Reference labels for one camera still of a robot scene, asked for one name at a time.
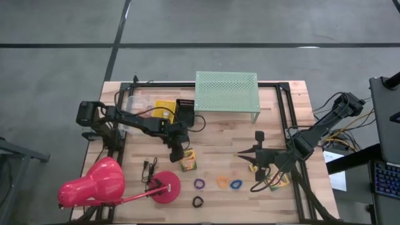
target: concrete floor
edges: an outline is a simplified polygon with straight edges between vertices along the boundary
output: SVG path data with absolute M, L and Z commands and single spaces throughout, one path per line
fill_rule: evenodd
M 0 43 L 113 43 L 124 2 L 3 0 Z M 399 21 L 390 0 L 132 0 L 121 42 L 399 43 Z M 79 176 L 88 145 L 76 110 L 98 100 L 110 55 L 111 48 L 0 49 L 0 136 L 51 154 L 48 164 L 31 163 L 15 224 L 68 220 L 56 192 Z M 317 108 L 338 91 L 369 97 L 368 79 L 398 72 L 399 58 L 398 48 L 120 49 L 111 80 L 255 72 L 260 80 L 305 80 Z M 353 133 L 363 147 L 378 142 L 374 125 Z M 361 203 L 336 196 L 345 221 L 369 220 Z

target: orange ring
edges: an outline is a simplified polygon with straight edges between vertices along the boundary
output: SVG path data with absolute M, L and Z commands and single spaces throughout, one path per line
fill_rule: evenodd
M 219 176 L 217 179 L 217 184 L 220 188 L 227 188 L 229 186 L 229 179 L 224 176 Z

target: wooden table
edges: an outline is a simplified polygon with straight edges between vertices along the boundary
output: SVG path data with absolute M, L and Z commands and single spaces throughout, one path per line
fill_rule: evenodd
M 313 111 L 304 81 L 288 81 L 291 87 L 292 101 L 299 125 L 314 124 Z M 114 104 L 114 93 L 119 90 L 120 82 L 105 82 L 100 101 L 106 105 Z M 271 87 L 260 87 L 261 113 L 257 123 L 252 125 L 249 114 L 228 112 L 204 112 L 207 126 L 199 133 L 189 133 L 191 147 L 196 152 L 197 170 L 182 172 L 179 162 L 171 163 L 171 152 L 158 137 L 149 137 L 141 131 L 130 129 L 128 134 L 122 170 L 126 180 L 124 196 L 132 196 L 144 191 L 141 182 L 143 161 L 158 158 L 156 172 L 172 171 L 181 180 L 181 193 L 170 204 L 158 204 L 151 198 L 142 198 L 116 207 L 115 223 L 283 223 L 298 222 L 293 185 L 271 191 L 269 188 L 251 193 L 254 173 L 248 169 L 249 163 L 236 157 L 235 153 L 250 148 L 256 143 L 254 132 L 265 132 L 264 148 L 285 148 L 284 136 L 279 117 L 276 91 Z M 193 87 L 145 87 L 134 92 L 136 110 L 154 104 L 154 101 L 176 98 L 194 99 Z M 196 121 L 193 129 L 202 127 L 203 122 Z M 93 165 L 102 148 L 101 141 L 90 142 L 82 175 Z M 325 208 L 338 218 L 328 172 L 320 149 L 307 160 L 307 169 L 311 188 Z M 221 189 L 216 183 L 218 176 L 227 176 L 231 180 L 241 179 L 243 185 L 238 191 Z M 206 181 L 203 190 L 196 190 L 193 182 L 196 178 Z M 204 199 L 202 208 L 192 207 L 194 196 Z M 306 217 L 309 216 L 304 193 L 302 201 Z M 83 210 L 77 207 L 72 218 L 78 218 Z

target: white paper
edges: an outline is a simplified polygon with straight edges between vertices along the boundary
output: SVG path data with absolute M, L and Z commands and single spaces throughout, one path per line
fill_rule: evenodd
M 340 157 L 343 157 L 341 154 L 336 154 L 333 152 L 328 152 L 324 151 L 324 159 L 325 163 L 328 163 L 332 160 L 339 159 Z M 346 188 L 346 172 L 338 172 L 336 174 L 329 175 L 329 178 L 331 180 L 331 187 L 333 189 L 337 189 L 340 191 L 347 191 Z

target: green perforated platform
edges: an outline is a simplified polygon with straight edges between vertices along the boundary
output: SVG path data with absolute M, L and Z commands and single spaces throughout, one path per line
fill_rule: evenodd
M 253 72 L 196 73 L 195 111 L 260 112 L 257 74 Z

